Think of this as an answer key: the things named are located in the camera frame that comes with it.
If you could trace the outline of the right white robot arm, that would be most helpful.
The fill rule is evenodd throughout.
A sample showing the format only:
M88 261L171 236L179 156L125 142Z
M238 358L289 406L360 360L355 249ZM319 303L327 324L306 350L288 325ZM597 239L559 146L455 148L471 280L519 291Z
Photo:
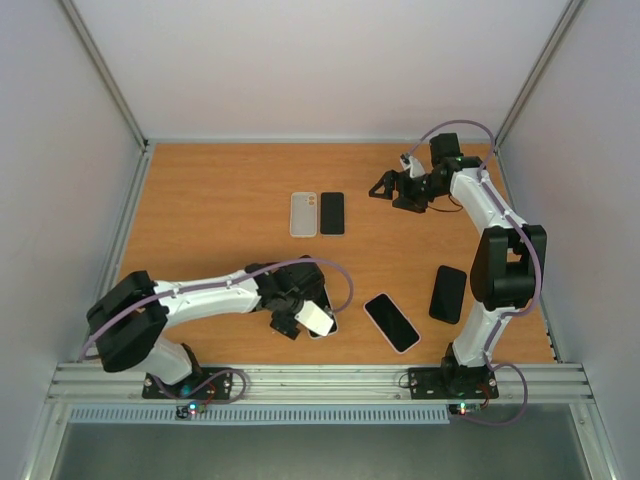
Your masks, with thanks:
M544 272L547 233L517 215L493 185L486 163L462 153L454 133L429 141L432 169L412 152L400 157L402 169L385 172L370 189L373 198L393 207L423 213L448 195L466 211L480 240L469 274L474 304L466 324L436 369L411 371L418 392L445 399L495 397L491 360L509 321L526 315L538 302Z

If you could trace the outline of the white phone case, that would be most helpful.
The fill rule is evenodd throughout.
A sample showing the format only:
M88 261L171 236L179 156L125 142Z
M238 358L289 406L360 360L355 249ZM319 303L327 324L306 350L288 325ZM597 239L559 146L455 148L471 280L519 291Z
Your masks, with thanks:
M314 192L294 192L290 199L289 233L294 238L312 238L318 229L318 199Z

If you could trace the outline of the black smartphone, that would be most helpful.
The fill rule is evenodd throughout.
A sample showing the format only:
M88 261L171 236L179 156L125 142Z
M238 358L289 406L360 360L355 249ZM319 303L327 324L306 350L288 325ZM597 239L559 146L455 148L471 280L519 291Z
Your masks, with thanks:
M320 195L320 232L328 236L345 234L345 196L342 192Z

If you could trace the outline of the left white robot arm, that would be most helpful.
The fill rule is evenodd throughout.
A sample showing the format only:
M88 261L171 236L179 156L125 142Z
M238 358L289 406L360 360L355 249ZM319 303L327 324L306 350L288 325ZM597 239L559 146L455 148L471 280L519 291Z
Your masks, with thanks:
M106 372L142 371L189 398L200 389L202 370L192 349L169 341L166 330L206 317L267 311L272 329L290 339L301 327L326 336L334 320L321 303L323 292L324 275L307 257L193 281L154 281L136 271L89 309L85 346L96 349Z

